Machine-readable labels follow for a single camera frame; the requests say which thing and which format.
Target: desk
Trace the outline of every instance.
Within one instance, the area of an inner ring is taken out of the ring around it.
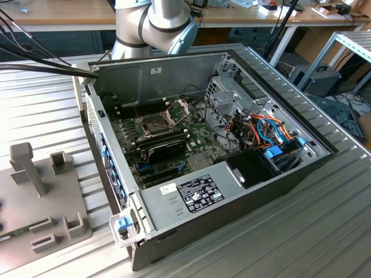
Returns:
[[[115,13],[107,0],[24,0],[24,7],[29,13],[9,12],[27,31],[83,31],[83,30],[114,30]],[[257,12],[256,7],[249,9],[230,3],[229,8],[219,9],[206,7],[200,23],[202,28],[221,27],[273,27],[277,18],[264,16]],[[292,17],[287,23],[281,42],[273,54],[270,64],[275,66],[285,50],[290,38],[299,26],[356,26],[361,30],[371,19],[356,18],[325,19],[305,6],[305,11]]]

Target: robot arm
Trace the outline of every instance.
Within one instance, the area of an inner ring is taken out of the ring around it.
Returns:
[[[185,53],[197,24],[183,0],[116,0],[116,42],[112,59],[151,55],[151,46],[167,53]]]

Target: white sticker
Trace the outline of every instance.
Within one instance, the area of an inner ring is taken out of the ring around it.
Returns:
[[[162,68],[152,68],[151,74],[160,74],[162,71]]]
[[[4,240],[11,239],[11,238],[12,238],[11,236],[4,236],[0,238],[0,242],[3,242]]]
[[[214,199],[218,198],[219,196],[221,196],[221,193],[220,192],[213,195]]]
[[[160,191],[163,195],[176,191],[176,184],[173,182],[172,184],[167,184],[160,187]]]

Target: table leg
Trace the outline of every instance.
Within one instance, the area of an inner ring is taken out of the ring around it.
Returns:
[[[289,41],[291,40],[292,36],[295,33],[297,26],[294,24],[291,27],[288,27],[285,34],[283,35],[276,51],[274,52],[272,59],[270,60],[270,64],[272,67],[275,67],[277,62],[279,61],[279,58],[281,57],[283,51],[285,51],[285,48],[287,47]]]
[[[311,66],[309,67],[308,71],[304,74],[303,78],[300,80],[299,84],[296,86],[299,90],[304,91],[304,85],[307,83],[307,81],[310,79],[312,73],[316,70],[319,63],[322,61],[322,59],[326,56],[326,54],[329,52],[333,44],[335,43],[335,39],[337,36],[337,32],[334,32],[330,39],[326,42],[325,46],[322,48],[322,50],[319,52]]]
[[[368,74],[366,74],[365,77],[363,77],[363,79],[361,81],[359,81],[359,83],[357,84],[357,86],[354,87],[353,91],[355,93],[357,93],[361,88],[362,86],[371,78],[371,71],[369,71]]]
[[[354,31],[362,31],[362,28],[363,28],[364,24],[363,25],[359,25],[359,26],[356,26],[354,28]],[[346,50],[347,48],[345,46],[342,46],[340,48],[340,50],[335,54],[335,56],[332,58],[331,62],[329,63],[329,66],[330,67],[334,67],[335,63],[338,61],[338,59],[340,58],[341,55],[343,55],[344,51]]]

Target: power supply label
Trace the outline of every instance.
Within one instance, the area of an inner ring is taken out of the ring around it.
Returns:
[[[210,175],[177,185],[176,188],[191,213],[196,213],[205,207],[224,200],[223,195]]]

